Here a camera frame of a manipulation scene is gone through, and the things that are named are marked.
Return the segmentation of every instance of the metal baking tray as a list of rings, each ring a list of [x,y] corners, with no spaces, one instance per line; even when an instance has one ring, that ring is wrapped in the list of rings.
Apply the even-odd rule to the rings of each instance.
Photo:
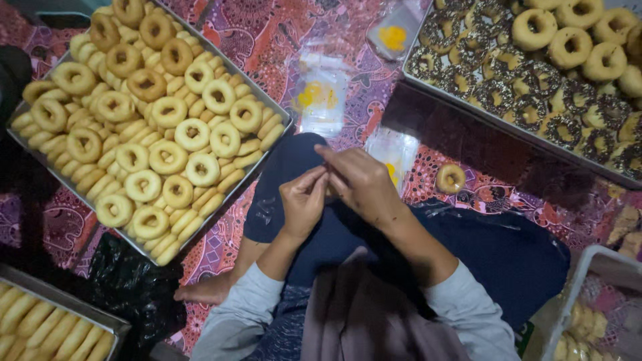
[[[288,131],[290,130],[290,128],[293,126],[294,122],[293,122],[293,120],[291,119],[290,115],[289,115],[289,114],[288,114],[288,113],[287,113],[287,112],[286,112],[286,111],[285,111],[285,110],[284,110],[284,109],[283,109],[283,108],[282,108],[282,107],[281,107],[281,106],[280,106],[276,101],[274,101],[272,98],[270,98],[270,96],[269,96],[269,95],[267,95],[267,94],[266,94],[266,93],[265,93],[265,92],[264,92],[264,91],[263,91],[263,90],[262,90],[258,85],[256,85],[256,84],[252,81],[252,79],[250,79],[250,77],[249,77],[249,76],[247,76],[247,75],[246,75],[242,70],[240,70],[236,65],[234,65],[234,63],[233,63],[229,58],[227,58],[227,57],[225,56],[225,54],[223,54],[223,53],[222,53],[222,52],[221,52],[221,51],[220,51],[216,46],[214,46],[214,44],[212,44],[209,40],[207,40],[207,39],[206,39],[206,38],[205,38],[201,33],[199,33],[198,31],[196,31],[196,29],[194,29],[194,28],[193,28],[190,24],[188,24],[185,20],[183,20],[183,19],[182,19],[181,17],[179,17],[178,15],[176,15],[173,11],[171,11],[171,10],[170,10],[167,6],[165,6],[164,4],[162,4],[162,3],[160,3],[160,2],[158,2],[158,1],[156,1],[156,0],[152,0],[152,2],[153,2],[155,5],[157,5],[157,6],[161,7],[161,8],[163,8],[163,10],[165,10],[168,14],[170,14],[170,15],[174,18],[174,20],[176,20],[176,21],[177,21],[177,22],[179,22],[181,25],[183,25],[183,28],[184,28],[186,31],[188,31],[190,34],[192,34],[192,36],[194,36],[194,37],[198,38],[198,39],[200,40],[201,46],[202,46],[206,51],[211,51],[211,52],[212,52],[212,54],[214,54],[214,55],[218,55],[219,57],[221,57],[221,58],[223,59],[223,63],[225,64],[225,67],[227,68],[227,70],[228,70],[228,72],[229,72],[230,74],[232,74],[232,75],[234,75],[234,74],[240,74],[240,75],[243,77],[243,81],[244,81],[247,85],[249,85],[249,86],[250,86],[250,88],[252,88],[252,94],[256,95],[257,99],[258,99],[259,101],[262,101],[262,102],[265,104],[265,106],[266,106],[266,107],[270,107],[270,108],[272,108],[272,110],[274,110],[274,112],[275,112],[276,114],[281,115],[281,118],[283,119],[283,124],[285,125],[285,130],[283,131],[283,134],[281,134],[281,137],[282,137],[283,135],[285,135],[285,134],[287,134],[287,133],[288,133]],[[59,64],[60,64],[60,63],[63,63],[63,62],[72,62],[72,61],[74,61],[74,60],[73,60],[73,58],[71,57],[71,53],[70,53],[70,52],[67,52],[67,53],[65,53],[65,54],[60,58]],[[49,78],[51,77],[51,72],[52,72],[54,69],[55,69],[55,67],[54,67],[54,68],[52,68],[52,69],[50,69],[50,70],[49,70],[49,72],[47,72],[47,74],[44,76],[44,78],[43,78],[43,79],[49,79]],[[14,138],[14,139],[15,139],[15,141],[16,141],[16,142],[18,142],[18,143],[19,143],[19,144],[20,144],[20,145],[21,145],[21,146],[22,146],[22,147],[23,147],[27,152],[29,152],[29,153],[30,153],[32,156],[34,156],[34,157],[35,157],[35,158],[36,158],[40,163],[42,163],[42,165],[44,165],[44,166],[49,170],[49,172],[50,172],[51,174],[53,174],[53,176],[54,176],[54,177],[56,177],[56,178],[57,178],[57,179],[58,179],[62,184],[64,184],[67,188],[69,188],[69,190],[70,190],[72,193],[74,193],[74,194],[76,195],[76,197],[80,198],[83,202],[85,202],[85,204],[87,204],[87,206],[88,206],[89,208],[91,208],[93,211],[96,211],[96,209],[94,208],[94,204],[92,204],[91,202],[89,202],[89,201],[88,201],[88,200],[87,200],[83,195],[81,195],[81,194],[79,194],[78,192],[76,192],[76,185],[71,181],[71,179],[70,179],[70,178],[64,177],[64,176],[63,176],[62,174],[60,174],[57,170],[55,170],[55,169],[51,168],[51,167],[49,166],[49,164],[47,163],[47,158],[46,158],[46,156],[45,156],[44,154],[42,154],[42,153],[38,152],[37,150],[32,150],[32,149],[30,149],[30,148],[29,148],[29,146],[27,145],[27,139],[22,138],[22,137],[21,137],[17,132],[14,132],[14,131],[11,129],[11,123],[12,123],[12,121],[13,121],[17,116],[21,115],[22,113],[29,111],[29,109],[30,109],[30,106],[29,106],[29,104],[28,104],[28,103],[26,103],[25,101],[22,101],[22,102],[20,103],[20,105],[18,105],[18,107],[16,108],[15,112],[13,112],[13,114],[12,114],[11,118],[10,118],[10,119],[9,119],[9,121],[6,123],[7,133],[8,133],[12,138]],[[210,224],[210,221],[211,221],[211,220],[216,216],[216,213],[218,212],[218,210],[219,210],[219,209],[221,209],[222,207],[225,207],[225,206],[227,205],[227,203],[230,201],[230,198],[233,196],[233,194],[235,194],[235,192],[236,192],[236,190],[237,190],[237,189],[239,189],[240,187],[245,186],[245,184],[246,184],[246,182],[247,182],[247,179],[249,179],[249,178],[251,178],[252,176],[254,176],[254,172],[255,172],[255,170],[256,170],[256,169],[259,167],[259,165],[260,165],[260,164],[261,164],[261,163],[262,163],[262,162],[263,162],[263,161],[264,161],[264,160],[265,160],[265,159],[270,155],[270,153],[271,153],[271,152],[272,152],[271,150],[269,150],[269,151],[265,152],[265,154],[263,154],[263,156],[261,157],[261,159],[260,159],[257,163],[255,163],[255,164],[253,164],[253,165],[250,165],[250,166],[245,167],[245,177],[241,180],[241,182],[239,182],[239,183],[236,185],[236,187],[234,187],[234,189],[232,189],[232,191],[230,191],[230,192],[228,193],[228,195],[225,197],[225,200],[223,201],[223,203],[221,204],[221,206],[220,206],[216,211],[214,211],[211,215],[209,215],[209,216],[207,217],[207,219],[205,219],[205,222],[203,222],[203,225],[201,225],[201,227],[200,227],[196,232],[194,232],[194,234],[192,234],[192,237],[190,237],[187,241],[185,241],[185,243],[183,243],[183,245],[181,246],[181,248],[180,248],[180,250],[179,250],[179,252],[178,252],[178,253],[180,253],[180,251],[182,251],[182,249],[183,249],[185,246],[187,246],[187,245],[189,244],[189,242],[191,242],[191,241],[195,238],[195,236],[199,236],[199,235],[200,235],[200,236],[202,236],[202,231],[203,231],[203,229],[204,229],[204,228],[206,228],[206,227],[211,227],[211,226],[213,225],[213,224]],[[132,245],[132,247],[133,247],[133,248],[135,248],[135,249],[136,249],[138,252],[140,252],[143,256],[146,256],[146,257],[147,257],[147,258],[149,258],[149,259],[150,259],[150,260],[151,260],[155,265],[158,265],[158,263],[156,263],[156,260],[155,260],[155,259],[153,259],[152,257],[150,257],[150,252],[148,252],[148,251],[144,250],[144,249],[143,249],[143,245],[141,245],[140,243],[137,243],[135,240],[131,239],[131,237],[129,237],[129,236],[127,235],[127,233],[125,232],[125,230],[124,230],[124,229],[118,229],[118,228],[115,228],[114,230],[115,230],[118,234],[120,234],[120,236],[121,236],[121,237],[123,237],[123,238],[124,238],[124,239],[125,239],[125,240],[130,244],[130,245]]]
[[[607,9],[624,6],[629,9],[632,9],[634,13],[640,16],[640,9],[636,10],[636,7],[634,6],[635,5],[634,2],[635,1],[631,1],[631,0],[613,0],[613,1],[605,0],[604,5],[605,5],[605,8]],[[422,26],[426,21],[426,18],[428,17],[428,15],[432,11],[433,11],[433,5],[430,4],[429,10],[426,12],[424,19],[421,22]],[[413,41],[413,48],[420,45],[419,32],[421,32],[421,28],[415,35],[415,40]],[[642,189],[642,180],[634,180],[634,179],[628,178],[623,174],[618,173],[617,171],[612,170],[610,168],[607,168],[602,164],[596,163],[590,159],[582,157],[581,155],[573,153],[570,150],[562,148],[561,146],[555,145],[549,142],[548,140],[537,136],[536,134],[530,133],[522,128],[519,128],[516,125],[513,125],[505,120],[502,120],[501,118],[487,112],[486,110],[475,107],[469,102],[461,98],[458,98],[450,94],[449,92],[446,92],[438,87],[435,87],[434,85],[429,85],[427,83],[424,83],[418,78],[412,76],[410,73],[406,71],[406,65],[408,64],[408,59],[410,59],[411,54],[412,54],[412,49],[408,52],[403,62],[403,67],[402,67],[402,72],[404,75],[403,81],[408,85],[410,85],[411,87],[413,87],[414,89],[418,90],[419,92],[425,95],[428,95],[431,98],[440,100],[450,107],[456,108],[457,110],[462,111],[475,119],[478,119],[496,129],[499,129],[504,133],[507,133],[515,138],[518,138],[549,154],[553,154],[557,157],[560,157],[571,164],[575,164],[577,166],[587,168],[592,172],[594,172],[595,174],[601,175],[602,177],[609,179],[610,181],[613,181],[615,183],[618,183],[628,189]]]
[[[0,263],[0,280],[8,283],[9,285],[17,286],[43,301],[47,301],[56,307],[75,314],[78,317],[87,319],[93,324],[113,333],[116,339],[112,345],[112,350],[109,353],[107,361],[113,361],[117,358],[118,351],[125,341],[125,335],[129,329],[132,328],[129,322],[110,315],[109,313],[104,312],[89,303],[85,303],[74,296],[55,288],[54,286],[49,285],[48,283],[45,283],[35,277],[31,277],[30,275],[3,263]]]

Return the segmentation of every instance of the yellow label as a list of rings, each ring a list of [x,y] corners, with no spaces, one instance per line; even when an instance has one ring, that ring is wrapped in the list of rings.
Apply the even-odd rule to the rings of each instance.
[[[406,30],[396,25],[379,28],[379,40],[390,50],[402,51],[403,42],[406,41]]]
[[[321,82],[310,82],[305,89],[297,96],[299,106],[302,108],[310,105],[326,105],[328,109],[334,108],[339,102],[334,89],[328,84]]]
[[[395,176],[395,166],[390,164],[390,163],[386,163],[386,167],[388,167],[388,175],[390,176],[390,179],[392,180],[392,183],[396,187],[397,183],[399,183],[399,178],[397,178]]]

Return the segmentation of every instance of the hand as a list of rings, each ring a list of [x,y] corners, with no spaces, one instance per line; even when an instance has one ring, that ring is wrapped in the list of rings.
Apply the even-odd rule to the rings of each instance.
[[[388,168],[363,149],[336,153],[327,146],[315,145],[315,151],[332,167],[330,185],[366,222],[385,231],[409,213],[390,180]]]
[[[281,231],[296,242],[303,243],[321,219],[328,179],[327,169],[318,166],[279,186],[285,212]]]

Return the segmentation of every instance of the gray long-sleeve shirt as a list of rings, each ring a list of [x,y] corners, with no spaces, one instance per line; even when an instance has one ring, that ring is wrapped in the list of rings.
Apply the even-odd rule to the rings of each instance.
[[[249,356],[272,322],[284,283],[266,276],[253,264],[230,289],[227,299],[212,308],[192,360],[241,360]],[[471,360],[519,360],[514,335],[494,303],[460,261],[447,280],[426,290],[437,321],[452,327]]]

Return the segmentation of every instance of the bare foot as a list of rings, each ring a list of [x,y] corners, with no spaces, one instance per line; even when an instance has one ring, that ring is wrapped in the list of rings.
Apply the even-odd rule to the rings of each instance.
[[[176,301],[194,301],[207,304],[221,304],[230,292],[231,271],[209,277],[193,285],[180,287],[174,293]]]

